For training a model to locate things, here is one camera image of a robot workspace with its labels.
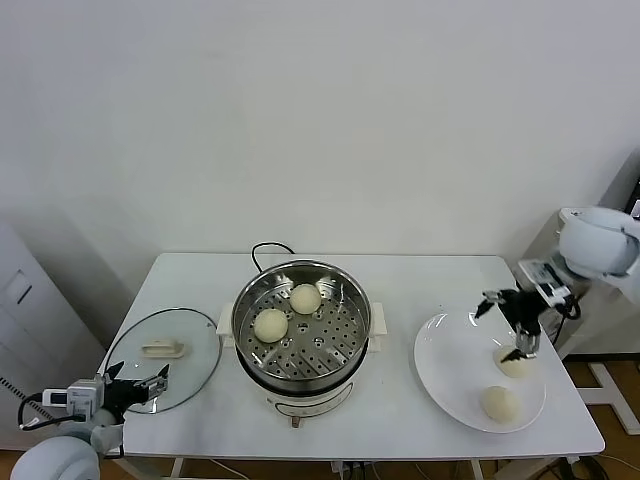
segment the white table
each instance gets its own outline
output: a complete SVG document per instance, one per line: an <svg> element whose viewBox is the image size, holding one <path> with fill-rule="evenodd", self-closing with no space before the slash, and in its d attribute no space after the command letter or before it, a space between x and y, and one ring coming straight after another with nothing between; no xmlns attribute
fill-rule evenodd
<svg viewBox="0 0 640 480"><path fill-rule="evenodd" d="M263 268L291 258L259 256ZM473 310L483 290L512 288L511 272L499 257L296 258L344 268L371 302L384 306L389 333L381 352L367 354L351 397L293 429L287 417L268 407L234 349L225 348L217 370L191 400L155 415L127 414L127 455L386 461L545 457L542 463L520 464L519 472L528 475L553 458L604 449L600 432L544 335L538 362L547 382L547 401L538 420L522 431L501 435L467 427L447 415L420 383L413 363L418 329L443 309ZM194 308L217 320L223 306L233 302L256 273L248 254L160 255L117 337L145 316L169 307ZM501 475L513 473L515 467Z"/></svg>

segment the metal pot rim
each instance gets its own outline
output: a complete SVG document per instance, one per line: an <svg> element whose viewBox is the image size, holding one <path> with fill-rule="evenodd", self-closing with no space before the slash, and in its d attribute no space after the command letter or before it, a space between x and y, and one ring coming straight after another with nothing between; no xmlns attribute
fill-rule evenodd
<svg viewBox="0 0 640 480"><path fill-rule="evenodd" d="M327 270L330 270L330 271L334 271L334 272L338 273L340 276L344 277L346 280L348 280L355 287L356 291L358 292L358 295L360 295L362 297L362 299L363 299L363 303L364 303L364 306L366 308L366 315L367 315L367 318L369 319L368 330L371 329L371 304L369 303L369 298L367 297L367 295L366 295L364 289L362 288L362 286L349 273L347 273L346 271L344 271L340 267L337 267L335 265L331 265L329 263L321 262L319 260L313 260L313 259L290 260L288 262L280 263L278 265L274 265L272 267L269 267L266 270L263 270L258 275L256 275L240 291L240 293L236 297L236 300L235 300L235 302L233 304L233 309L232 309L232 313L231 313L233 338L234 338L234 341L236 342L236 351L238 352L239 355L242 355L242 359L244 360L245 363L248 362L247 366L249 366L249 363L251 362L251 359L248 358L248 355L242 349L238 348L238 343L239 342L238 342L238 338L236 337L236 329L235 329L235 325L234 325L234 320L235 320L235 316L236 316L236 311L237 311L238 306L239 306L239 302L240 302L241 299L243 299L245 297L247 292L254 285L256 285L258 282L260 282L263 278L271 275L275 271L282 270L282 269L289 268L289 267L297 267L297 266L313 266L313 267L324 268L324 269L327 269ZM351 357L351 359L347 363L341 365L338 369L333 370L331 372L323 373L322 375L318 375L318 376L315 376L315 377L310 378L310 379L283 380L281 377L279 377L279 376L277 376L277 375L275 375L275 374L273 374L273 373L271 373L269 371L262 371L261 374L265 375L267 377L273 378L275 381L291 382L291 384L301 385L301 384L305 384L305 383L313 383L313 382L315 382L317 380L321 380L321 379L327 379L327 378L329 378L329 377L331 377L333 375L339 375L345 369L348 369L349 367L353 367L354 363L358 363L358 365L354 369L354 371L355 371L355 370L357 370L357 368L359 368L359 363L361 363L360 357L364 356L364 352L366 352L367 343L368 343L368 341L365 340L365 342L363 342L363 344L360 345L360 347L356 351L354 351L354 354Z"/></svg>

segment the wooden floor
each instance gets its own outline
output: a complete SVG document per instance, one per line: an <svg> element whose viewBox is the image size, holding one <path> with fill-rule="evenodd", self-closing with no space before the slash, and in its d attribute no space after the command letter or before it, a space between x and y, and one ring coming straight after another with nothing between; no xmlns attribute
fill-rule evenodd
<svg viewBox="0 0 640 480"><path fill-rule="evenodd" d="M631 405L634 413L640 418L640 373L633 362L606 362L609 372L615 379L618 387ZM577 387L595 387L595 379L591 375L587 364L570 363L567 370ZM606 449L603 452L625 460L640 468L640 435L628 436L613 410L607 406L589 407L603 437L606 441ZM11 468L19 458L20 453L0 451L0 480L9 479ZM605 468L611 480L640 480L640 472L632 468L604 457L597 457L598 462ZM164 475L171 472L171 461L168 459L155 459L157 468ZM328 462L267 462L267 461L224 461L225 465L236 469L251 479L282 480L329 480L338 476L331 472ZM481 462L485 478L490 479L495 471L493 461ZM419 464L422 471L430 480L469 480L473 478L469 462L425 462ZM376 470L381 480L406 479L420 480L422 475L411 462L379 462ZM356 474L353 479L361 479ZM365 470L366 478L375 479L371 466ZM587 478L586 472L578 472L582 478ZM234 474L208 460L188 460L183 469L184 476L195 478L238 478ZM102 480L127 480L131 479L115 463L106 461L102 465ZM547 472L540 480L555 480L553 473Z"/></svg>

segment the white cabinet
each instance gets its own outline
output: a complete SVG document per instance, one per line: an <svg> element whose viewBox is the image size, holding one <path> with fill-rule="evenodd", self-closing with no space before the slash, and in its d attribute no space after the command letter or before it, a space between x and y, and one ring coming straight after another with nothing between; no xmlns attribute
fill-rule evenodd
<svg viewBox="0 0 640 480"><path fill-rule="evenodd" d="M93 377L104 353L22 241L0 222L0 449L28 448L47 434L18 429L21 396Z"/></svg>

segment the stainless steel pot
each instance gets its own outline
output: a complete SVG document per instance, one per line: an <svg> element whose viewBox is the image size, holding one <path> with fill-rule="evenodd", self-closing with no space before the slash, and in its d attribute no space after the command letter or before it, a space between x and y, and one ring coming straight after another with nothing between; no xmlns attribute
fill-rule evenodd
<svg viewBox="0 0 640 480"><path fill-rule="evenodd" d="M322 295L311 315L289 304L293 288L315 285ZM253 323L264 309L283 311L285 337L263 343ZM265 270L240 292L233 306L233 337L245 371L262 387L280 395L312 396L345 382L366 353L371 309L366 294L344 270L314 260L295 260Z"/></svg>

